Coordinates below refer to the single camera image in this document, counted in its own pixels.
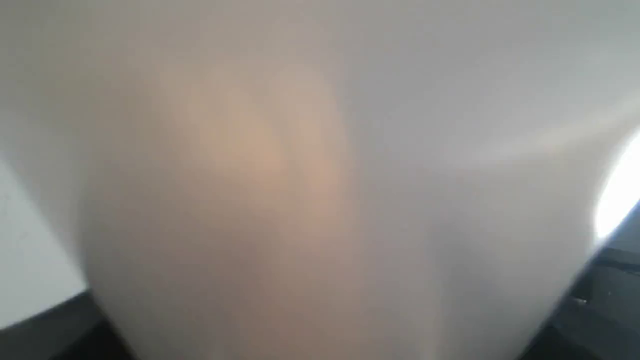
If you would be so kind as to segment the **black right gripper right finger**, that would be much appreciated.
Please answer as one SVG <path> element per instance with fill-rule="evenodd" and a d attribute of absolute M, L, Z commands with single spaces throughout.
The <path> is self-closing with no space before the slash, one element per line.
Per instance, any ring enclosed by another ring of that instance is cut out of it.
<path fill-rule="evenodd" d="M 596 240 L 521 360 L 637 360 L 639 203 Z"/>

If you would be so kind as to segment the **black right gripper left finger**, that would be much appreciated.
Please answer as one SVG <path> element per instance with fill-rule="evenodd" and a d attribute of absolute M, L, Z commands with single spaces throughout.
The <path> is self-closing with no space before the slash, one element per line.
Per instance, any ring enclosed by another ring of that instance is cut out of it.
<path fill-rule="evenodd" d="M 3 328 L 2 360 L 134 360 L 89 292 Z"/>

